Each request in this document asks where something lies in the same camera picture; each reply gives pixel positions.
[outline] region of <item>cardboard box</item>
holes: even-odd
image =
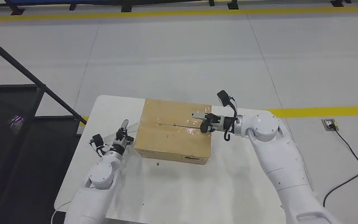
[[[211,134],[200,132],[193,112],[210,113],[211,106],[145,100],[134,148],[142,157],[205,164],[210,157]]]

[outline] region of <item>black panel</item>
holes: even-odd
[[[36,85],[0,86],[0,158],[17,136],[8,121],[15,115],[26,116],[34,104],[36,92]]]
[[[73,116],[34,119],[3,197],[2,223],[50,223],[79,141],[78,125]]]

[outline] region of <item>white cable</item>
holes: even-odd
[[[94,151],[96,151],[97,149],[93,147],[91,142],[88,142],[88,144],[93,148]]]
[[[235,102],[235,107],[236,107],[236,110],[237,110],[237,104],[236,104],[236,101],[234,100],[234,102]]]
[[[71,201],[62,204],[60,207],[58,207],[58,209],[62,208],[62,206],[65,206],[66,204],[68,204],[68,203],[70,203],[70,202],[71,202]],[[53,219],[54,219],[54,216],[55,216],[56,212],[57,212],[57,209],[55,208],[55,211],[54,211],[54,213],[53,213],[52,216],[51,216],[51,224],[53,224],[52,222],[53,222]]]

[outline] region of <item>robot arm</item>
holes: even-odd
[[[99,134],[93,136],[91,143],[96,144],[97,153],[100,150],[103,156],[90,169],[71,200],[65,224],[98,224],[105,219],[124,168],[123,153],[134,140],[127,135],[127,125],[128,120],[124,120],[112,146],[104,145]]]
[[[223,106],[232,105],[225,91],[218,93]],[[248,136],[260,165],[275,187],[285,210],[287,224],[340,223],[317,201],[304,169],[304,161],[281,119],[269,111],[254,116],[216,116],[193,113],[203,120],[201,132],[221,131],[235,136]]]

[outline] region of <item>electrical outlet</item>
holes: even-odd
[[[333,128],[329,127],[330,124],[334,124],[336,126],[336,130],[339,130],[338,126],[337,126],[337,123],[333,118],[321,119],[321,121],[322,121],[322,124],[323,124],[325,130],[334,131]]]

